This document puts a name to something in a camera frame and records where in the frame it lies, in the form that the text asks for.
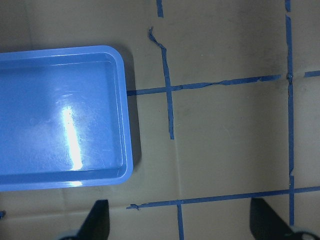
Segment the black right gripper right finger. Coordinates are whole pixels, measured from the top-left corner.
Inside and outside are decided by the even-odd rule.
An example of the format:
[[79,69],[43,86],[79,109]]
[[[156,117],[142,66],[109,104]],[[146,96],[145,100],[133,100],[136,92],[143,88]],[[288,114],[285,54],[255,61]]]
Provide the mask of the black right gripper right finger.
[[289,240],[295,234],[263,198],[250,200],[249,229],[255,240]]

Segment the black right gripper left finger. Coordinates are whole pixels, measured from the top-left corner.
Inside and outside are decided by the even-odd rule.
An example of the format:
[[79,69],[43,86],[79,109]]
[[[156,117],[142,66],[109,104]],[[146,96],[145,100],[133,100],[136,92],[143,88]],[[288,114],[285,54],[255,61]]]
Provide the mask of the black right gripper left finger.
[[110,234],[109,202],[97,200],[75,235],[76,240],[107,240]]

